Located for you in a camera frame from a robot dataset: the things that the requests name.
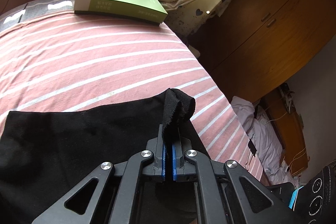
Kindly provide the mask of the black pants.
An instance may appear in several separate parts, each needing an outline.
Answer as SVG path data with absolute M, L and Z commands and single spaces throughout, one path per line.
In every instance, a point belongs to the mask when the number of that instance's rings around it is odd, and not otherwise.
M 195 100 L 178 89 L 80 112 L 9 112 L 1 136 L 1 223 L 31 223 L 105 161 L 145 149 L 159 130 L 206 149 L 191 124 Z

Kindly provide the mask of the crumpled white bedding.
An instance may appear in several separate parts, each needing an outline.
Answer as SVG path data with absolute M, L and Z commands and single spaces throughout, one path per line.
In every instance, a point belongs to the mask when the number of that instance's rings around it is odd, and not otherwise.
M 265 110 L 237 96 L 232 98 L 231 106 L 252 141 L 252 148 L 256 149 L 254 153 L 261 161 L 269 182 L 273 185 L 291 182 L 298 188 L 298 178 L 287 170 L 288 166 L 282 158 L 282 145 Z

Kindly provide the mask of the pink striped bed sheet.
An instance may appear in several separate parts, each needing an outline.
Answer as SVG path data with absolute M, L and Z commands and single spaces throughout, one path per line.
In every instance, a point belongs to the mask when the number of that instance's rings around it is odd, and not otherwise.
M 1 136 L 9 112 L 80 112 L 178 89 L 195 99 L 190 121 L 211 159 L 263 168 L 232 106 L 166 26 L 73 12 L 1 32 Z

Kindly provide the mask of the green and white box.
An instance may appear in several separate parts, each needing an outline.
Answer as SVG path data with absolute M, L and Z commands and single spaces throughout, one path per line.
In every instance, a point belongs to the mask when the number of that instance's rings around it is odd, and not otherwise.
M 161 24 L 167 11 L 158 0 L 75 0 L 76 13 L 100 13 Z

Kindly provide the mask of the brown wooden wardrobe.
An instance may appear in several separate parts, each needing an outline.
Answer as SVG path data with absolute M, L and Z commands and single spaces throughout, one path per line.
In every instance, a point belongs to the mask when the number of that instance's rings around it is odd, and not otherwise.
M 189 36 L 220 90 L 256 102 L 335 35 L 335 0 L 231 0 Z

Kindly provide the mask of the grey patterned pillow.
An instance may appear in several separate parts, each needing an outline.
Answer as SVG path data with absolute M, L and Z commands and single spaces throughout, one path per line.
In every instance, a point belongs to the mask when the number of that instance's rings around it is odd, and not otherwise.
M 50 13 L 73 10 L 75 0 L 35 0 L 19 5 L 1 15 L 1 31 Z

